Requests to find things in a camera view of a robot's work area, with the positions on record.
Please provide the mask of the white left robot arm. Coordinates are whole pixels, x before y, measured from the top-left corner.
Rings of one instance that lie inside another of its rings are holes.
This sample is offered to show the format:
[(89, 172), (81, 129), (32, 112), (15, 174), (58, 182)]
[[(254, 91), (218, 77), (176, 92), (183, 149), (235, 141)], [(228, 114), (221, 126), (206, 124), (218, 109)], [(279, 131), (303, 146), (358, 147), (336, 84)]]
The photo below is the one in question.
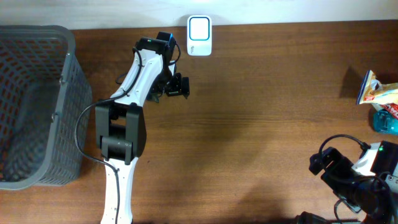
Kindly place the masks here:
[(171, 33), (143, 37), (133, 47), (134, 60), (119, 88), (95, 107), (96, 145), (101, 151), (106, 191), (102, 223), (132, 223), (134, 169), (147, 139), (143, 106), (163, 95), (190, 94), (189, 79), (176, 71)]

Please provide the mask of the blue mouthwash bottle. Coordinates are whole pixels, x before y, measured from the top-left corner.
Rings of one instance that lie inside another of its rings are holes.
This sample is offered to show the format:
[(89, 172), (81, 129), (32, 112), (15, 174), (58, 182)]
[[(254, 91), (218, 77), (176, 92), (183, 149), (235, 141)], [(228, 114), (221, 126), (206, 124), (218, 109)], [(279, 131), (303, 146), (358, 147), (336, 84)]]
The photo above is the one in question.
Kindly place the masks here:
[(382, 134), (397, 135), (397, 119), (386, 110), (373, 115), (373, 129)]

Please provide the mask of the yellow wipes bag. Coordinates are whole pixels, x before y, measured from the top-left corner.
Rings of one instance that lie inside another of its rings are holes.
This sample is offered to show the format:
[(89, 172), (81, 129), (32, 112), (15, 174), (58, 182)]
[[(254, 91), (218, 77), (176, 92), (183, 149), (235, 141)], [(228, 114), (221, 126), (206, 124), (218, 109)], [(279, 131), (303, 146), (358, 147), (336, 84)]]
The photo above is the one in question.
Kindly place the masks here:
[(356, 104), (397, 104), (397, 83), (382, 84), (372, 70), (368, 70), (361, 83)]

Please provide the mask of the red candy bag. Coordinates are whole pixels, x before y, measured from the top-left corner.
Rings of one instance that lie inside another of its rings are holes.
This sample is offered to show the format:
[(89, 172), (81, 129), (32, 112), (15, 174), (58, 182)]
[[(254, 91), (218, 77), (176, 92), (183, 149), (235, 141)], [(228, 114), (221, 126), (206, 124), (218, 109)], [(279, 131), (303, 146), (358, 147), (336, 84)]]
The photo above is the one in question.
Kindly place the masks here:
[(395, 119), (398, 119), (398, 106), (394, 103), (382, 105), (382, 107), (389, 112)]

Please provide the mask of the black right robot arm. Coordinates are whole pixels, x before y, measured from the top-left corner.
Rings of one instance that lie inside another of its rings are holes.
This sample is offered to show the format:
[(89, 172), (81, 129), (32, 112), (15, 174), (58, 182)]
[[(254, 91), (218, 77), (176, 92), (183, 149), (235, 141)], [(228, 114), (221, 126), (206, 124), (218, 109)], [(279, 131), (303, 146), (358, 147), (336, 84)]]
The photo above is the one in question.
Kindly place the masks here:
[(338, 198), (335, 218), (302, 212), (294, 223), (397, 223), (397, 144), (373, 143), (355, 163), (329, 147), (310, 158), (309, 170), (324, 172), (321, 180)]

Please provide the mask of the green tissue pack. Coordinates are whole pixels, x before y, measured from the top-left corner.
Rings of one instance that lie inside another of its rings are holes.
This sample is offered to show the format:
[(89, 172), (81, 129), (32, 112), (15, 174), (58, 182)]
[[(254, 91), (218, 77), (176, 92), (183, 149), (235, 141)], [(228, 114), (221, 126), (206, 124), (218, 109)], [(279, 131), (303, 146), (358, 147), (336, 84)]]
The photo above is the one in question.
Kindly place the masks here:
[(383, 110), (384, 108), (381, 106), (381, 105), (379, 105), (379, 104), (372, 104), (372, 106), (373, 106), (373, 108), (376, 110), (376, 111), (380, 111), (380, 110)]

